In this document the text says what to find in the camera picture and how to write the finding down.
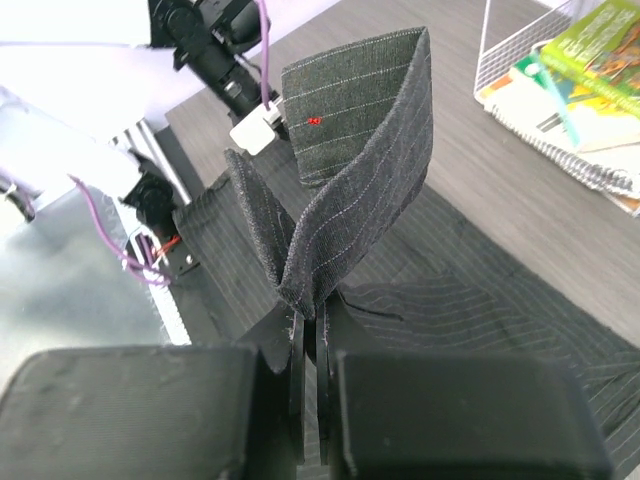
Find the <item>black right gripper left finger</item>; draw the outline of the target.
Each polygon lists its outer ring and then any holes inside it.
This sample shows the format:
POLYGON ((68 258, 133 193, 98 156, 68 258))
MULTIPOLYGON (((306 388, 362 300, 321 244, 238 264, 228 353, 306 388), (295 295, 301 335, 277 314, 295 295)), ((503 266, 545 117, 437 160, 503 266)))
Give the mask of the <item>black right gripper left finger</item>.
POLYGON ((292 479, 303 373, 302 324, 281 304, 233 343, 34 354, 1 399, 1 475, 292 479))

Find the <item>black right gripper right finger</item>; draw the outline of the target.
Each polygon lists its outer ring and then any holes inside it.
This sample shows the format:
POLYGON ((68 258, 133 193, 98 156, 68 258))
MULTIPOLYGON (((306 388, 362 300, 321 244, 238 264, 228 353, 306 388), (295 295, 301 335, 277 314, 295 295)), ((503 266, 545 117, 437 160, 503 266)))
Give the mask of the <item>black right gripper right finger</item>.
POLYGON ((527 355, 395 351, 327 301, 316 317, 320 458, 334 479, 609 479, 577 379, 527 355))

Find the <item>black pinstripe long sleeve shirt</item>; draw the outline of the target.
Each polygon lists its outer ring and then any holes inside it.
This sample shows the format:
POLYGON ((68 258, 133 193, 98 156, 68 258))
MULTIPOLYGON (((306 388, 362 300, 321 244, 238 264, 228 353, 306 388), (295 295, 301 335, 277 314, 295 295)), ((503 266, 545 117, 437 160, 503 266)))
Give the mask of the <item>black pinstripe long sleeve shirt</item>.
POLYGON ((278 301, 290 325, 351 315, 398 350, 525 352, 569 364, 619 479, 639 465, 639 350, 490 240, 425 185, 430 37, 400 30, 283 70, 290 137, 175 214, 244 325, 278 301))

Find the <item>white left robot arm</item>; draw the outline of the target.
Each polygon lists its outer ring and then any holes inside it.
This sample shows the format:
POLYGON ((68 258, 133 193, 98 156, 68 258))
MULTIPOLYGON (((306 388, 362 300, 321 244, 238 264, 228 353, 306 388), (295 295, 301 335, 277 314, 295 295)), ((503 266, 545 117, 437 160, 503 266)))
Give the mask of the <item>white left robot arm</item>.
POLYGON ((173 51, 173 68, 188 67, 239 123, 278 98, 271 88, 271 21, 263 1, 154 0, 147 3, 150 47, 173 51))

